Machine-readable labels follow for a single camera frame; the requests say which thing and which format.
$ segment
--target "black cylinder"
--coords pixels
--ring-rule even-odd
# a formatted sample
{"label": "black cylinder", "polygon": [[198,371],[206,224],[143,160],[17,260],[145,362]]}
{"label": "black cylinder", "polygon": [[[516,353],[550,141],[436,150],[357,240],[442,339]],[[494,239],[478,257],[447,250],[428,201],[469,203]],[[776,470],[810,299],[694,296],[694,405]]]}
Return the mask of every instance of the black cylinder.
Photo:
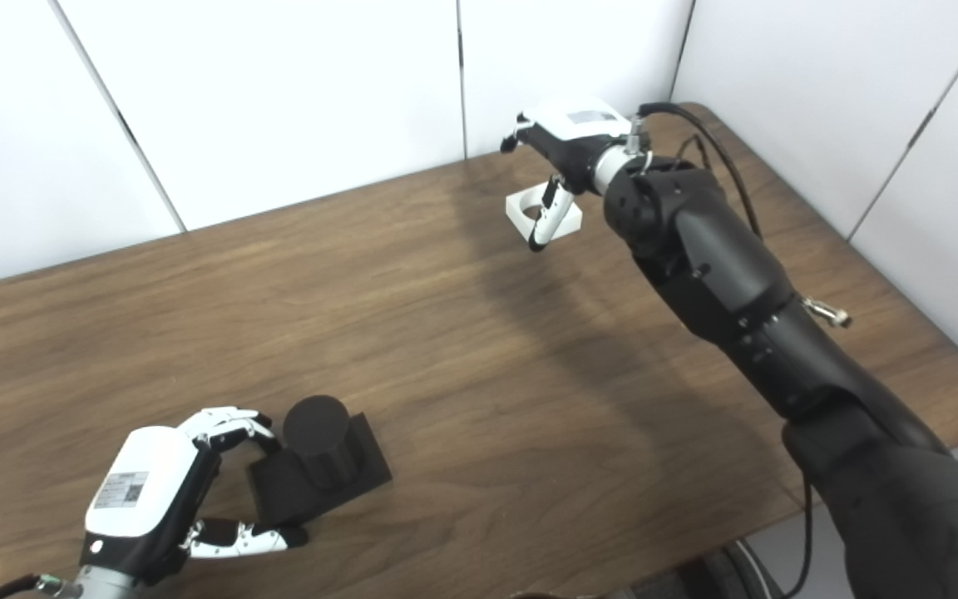
{"label": "black cylinder", "polygon": [[283,421],[283,438],[301,460],[309,481],[327,492],[356,481],[364,465],[349,412],[331,395],[313,395],[297,402]]}

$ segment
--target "wooden table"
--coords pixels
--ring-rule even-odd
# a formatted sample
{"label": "wooden table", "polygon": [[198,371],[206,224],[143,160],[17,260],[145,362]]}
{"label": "wooden table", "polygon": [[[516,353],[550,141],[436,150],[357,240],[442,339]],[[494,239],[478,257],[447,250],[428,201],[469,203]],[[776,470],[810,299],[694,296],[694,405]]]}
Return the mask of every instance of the wooden table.
{"label": "wooden table", "polygon": [[[662,152],[689,134],[649,124]],[[716,130],[798,288],[855,315],[837,342],[958,444],[958,349]],[[602,592],[798,512],[782,422],[681,329],[599,200],[527,250],[503,198],[548,173],[530,149],[480,156],[1,281],[0,582],[75,573],[131,429],[309,394],[368,414],[394,482],[304,549],[191,562],[150,596]],[[254,516],[256,456],[228,454],[205,515]]]}

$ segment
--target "robotic hand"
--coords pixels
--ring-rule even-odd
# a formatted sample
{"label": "robotic hand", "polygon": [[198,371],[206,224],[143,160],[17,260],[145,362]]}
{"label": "robotic hand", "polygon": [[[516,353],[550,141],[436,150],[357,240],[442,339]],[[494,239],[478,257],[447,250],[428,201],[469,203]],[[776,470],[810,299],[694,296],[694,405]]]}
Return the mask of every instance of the robotic hand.
{"label": "robotic hand", "polygon": [[649,151],[641,122],[657,112],[700,129],[745,200],[722,144],[681,106],[643,105],[627,121],[597,100],[545,103],[522,112],[501,144],[502,152],[529,145],[558,171],[531,249],[556,231],[557,201],[604,197],[605,221],[655,292],[787,420],[783,443],[830,509],[854,594],[958,599],[958,462],[815,324],[849,318],[796,292],[755,215],[748,210],[750,231],[710,171]]}
{"label": "robotic hand", "polygon": [[303,546],[302,527],[195,520],[220,470],[220,453],[252,440],[266,454],[281,449],[270,418],[252,409],[201,410],[183,424],[132,431],[91,500],[75,582],[42,576],[48,595],[136,599],[141,588],[174,575],[187,557],[225,558]]}

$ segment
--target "cable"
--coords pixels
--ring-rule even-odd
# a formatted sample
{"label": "cable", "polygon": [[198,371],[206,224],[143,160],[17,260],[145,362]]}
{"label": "cable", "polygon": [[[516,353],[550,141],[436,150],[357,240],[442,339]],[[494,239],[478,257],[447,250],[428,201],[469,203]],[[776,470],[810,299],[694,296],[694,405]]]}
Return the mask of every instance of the cable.
{"label": "cable", "polygon": [[741,539],[735,541],[738,544],[738,549],[741,550],[741,553],[745,554],[745,557],[748,559],[749,565],[753,566],[753,571],[756,572],[756,577],[760,579],[760,586],[763,587],[763,595],[767,599],[774,599],[771,596],[771,588],[768,588],[768,578],[763,575],[763,570],[760,569],[760,566],[756,563],[756,558],[753,557],[752,551],[749,551],[748,547],[745,547],[745,543],[741,542]]}
{"label": "cable", "polygon": [[685,155],[685,151],[689,148],[689,144],[697,144],[697,151],[700,151],[700,163],[703,164],[706,171],[712,170],[712,162],[708,160],[708,151],[704,149],[704,140],[700,139],[700,136],[693,134],[688,137],[687,141],[682,141],[682,145],[679,147],[679,151],[675,153],[675,164],[672,165],[672,171],[678,168],[678,164],[682,161],[682,156]]}
{"label": "cable", "polygon": [[783,599],[791,599],[801,592],[805,587],[805,581],[808,580],[808,569],[811,568],[811,545],[812,545],[812,505],[811,505],[811,484],[808,477],[805,477],[805,561],[801,565],[801,576],[798,583],[793,585],[790,592],[783,595]]}
{"label": "cable", "polygon": [[[756,564],[756,558],[753,557],[752,551],[744,545],[744,543],[738,541],[738,549],[741,549],[745,553],[745,557],[748,557],[749,564],[753,564],[753,569],[756,570],[757,575],[760,576],[760,580],[763,579],[762,573],[760,573],[760,567]],[[797,596],[801,589],[805,587],[805,581],[808,580],[808,570],[811,569],[811,551],[812,551],[812,492],[811,484],[808,481],[808,477],[805,477],[805,557],[803,558],[803,563],[801,565],[801,576],[798,577],[798,583],[793,585],[793,588],[790,589],[790,592],[784,594],[780,599],[792,599]],[[771,594],[768,591],[767,583],[764,584],[764,592],[768,593],[768,599],[771,599]]]}
{"label": "cable", "polygon": [[734,560],[734,556],[730,553],[730,550],[723,546],[723,554],[726,555],[727,560],[730,561],[730,566],[734,569],[734,573],[737,573],[738,580],[742,581],[742,588],[745,589],[745,599],[753,599],[753,589],[750,588],[748,580],[745,579],[745,572],[742,572],[741,566],[738,565],[738,560]]}
{"label": "cable", "polygon": [[16,595],[19,592],[31,591],[35,588],[35,583],[39,582],[39,577],[35,575],[24,575],[18,579],[11,580],[0,587],[0,599]]}
{"label": "cable", "polygon": [[760,220],[757,219],[756,209],[753,208],[753,200],[749,197],[748,190],[745,189],[745,181],[743,181],[741,173],[738,173],[738,168],[734,166],[734,160],[730,158],[730,153],[726,147],[723,147],[723,143],[721,143],[719,139],[716,139],[715,134],[712,133],[711,129],[708,129],[707,125],[704,125],[702,119],[698,118],[697,115],[692,112],[685,110],[684,107],[676,105],[676,103],[651,102],[647,103],[647,105],[638,106],[638,115],[643,118],[657,113],[674,114],[687,119],[689,124],[699,130],[700,133],[706,137],[708,143],[712,144],[712,147],[715,148],[715,153],[718,153],[719,159],[723,161],[723,166],[727,167],[730,178],[734,181],[735,189],[738,190],[738,197],[741,198],[742,208],[745,209],[745,217],[748,219],[749,228],[753,229],[753,233],[758,238],[763,239],[763,235],[760,232]]}

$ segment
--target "white robotic hand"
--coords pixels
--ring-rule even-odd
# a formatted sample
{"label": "white robotic hand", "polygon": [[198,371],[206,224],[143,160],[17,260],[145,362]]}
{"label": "white robotic hand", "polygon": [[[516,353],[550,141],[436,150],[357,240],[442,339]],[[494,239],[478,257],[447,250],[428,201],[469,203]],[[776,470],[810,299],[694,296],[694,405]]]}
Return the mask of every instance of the white robotic hand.
{"label": "white robotic hand", "polygon": [[129,433],[87,509],[81,575],[88,599],[136,597],[174,575],[187,557],[240,557],[303,546],[302,527],[195,520],[220,470],[220,453],[254,440],[271,454],[280,443],[270,418],[232,406],[201,410],[183,424]]}
{"label": "white robotic hand", "polygon": [[575,198],[586,191],[604,194],[607,186],[597,185],[615,173],[643,149],[642,122],[628,121],[611,106],[594,98],[577,98],[541,103],[516,118],[516,128],[501,142],[501,151],[515,151],[520,144],[536,149],[558,171],[549,178],[542,194],[541,214],[524,232],[521,210],[506,204],[506,213],[527,238],[532,251],[541,251],[555,239]]}

